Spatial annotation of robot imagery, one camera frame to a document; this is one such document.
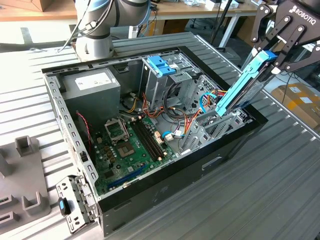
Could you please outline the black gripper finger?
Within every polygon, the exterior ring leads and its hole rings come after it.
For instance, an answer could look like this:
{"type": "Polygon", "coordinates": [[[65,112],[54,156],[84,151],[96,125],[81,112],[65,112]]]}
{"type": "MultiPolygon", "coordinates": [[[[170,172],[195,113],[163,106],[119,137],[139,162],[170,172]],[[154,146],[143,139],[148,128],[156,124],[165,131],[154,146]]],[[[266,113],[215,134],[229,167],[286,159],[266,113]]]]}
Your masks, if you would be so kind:
{"type": "Polygon", "coordinates": [[[293,17],[289,14],[280,17],[280,10],[277,5],[260,4],[257,9],[250,40],[254,43],[254,51],[261,52],[269,50],[275,43],[277,35],[285,30],[293,17]],[[266,34],[269,19],[279,18],[274,23],[273,29],[266,34]]]}
{"type": "Polygon", "coordinates": [[[294,48],[295,45],[299,45],[300,38],[305,34],[307,28],[304,25],[299,25],[291,34],[289,39],[286,41],[286,44],[280,51],[277,59],[273,63],[274,68],[271,70],[271,73],[274,75],[279,74],[282,70],[290,72],[295,72],[299,69],[307,67],[309,65],[320,62],[320,46],[316,45],[311,55],[308,58],[305,58],[296,62],[288,62],[286,59],[289,56],[290,51],[294,48]]]}

